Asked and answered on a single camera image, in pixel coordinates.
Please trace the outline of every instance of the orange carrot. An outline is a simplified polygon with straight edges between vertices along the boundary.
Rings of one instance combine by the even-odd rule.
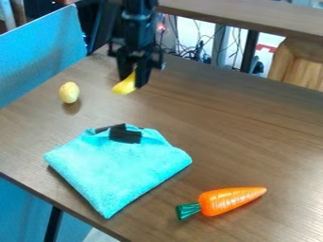
[[[202,193],[198,202],[176,207],[179,220],[201,211],[204,216],[217,216],[257,199],[267,191],[264,187],[241,187]]]

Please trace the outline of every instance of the chair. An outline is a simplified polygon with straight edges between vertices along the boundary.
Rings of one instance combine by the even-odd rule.
[[[285,39],[274,54],[268,78],[323,92],[323,43]]]

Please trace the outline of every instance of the yellow ball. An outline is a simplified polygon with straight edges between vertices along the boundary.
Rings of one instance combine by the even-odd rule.
[[[64,103],[74,103],[79,96],[79,89],[77,85],[72,82],[66,82],[59,89],[59,97]]]

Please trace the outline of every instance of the metal stand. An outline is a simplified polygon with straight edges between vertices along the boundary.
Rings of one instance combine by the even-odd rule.
[[[241,72],[250,73],[252,71],[251,66],[256,52],[258,38],[258,31],[249,30],[249,32],[247,33],[245,53],[240,69]]]
[[[62,211],[61,209],[54,207],[49,217],[46,234],[43,242],[55,242],[60,230]]]

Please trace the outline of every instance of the yellow object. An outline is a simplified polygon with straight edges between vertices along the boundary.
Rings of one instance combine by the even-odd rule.
[[[133,71],[126,79],[119,82],[112,88],[112,92],[117,95],[128,95],[135,91],[136,72]]]
[[[60,100],[64,103],[74,103],[77,101],[79,96],[79,89],[77,85],[72,82],[66,82],[59,89]]]

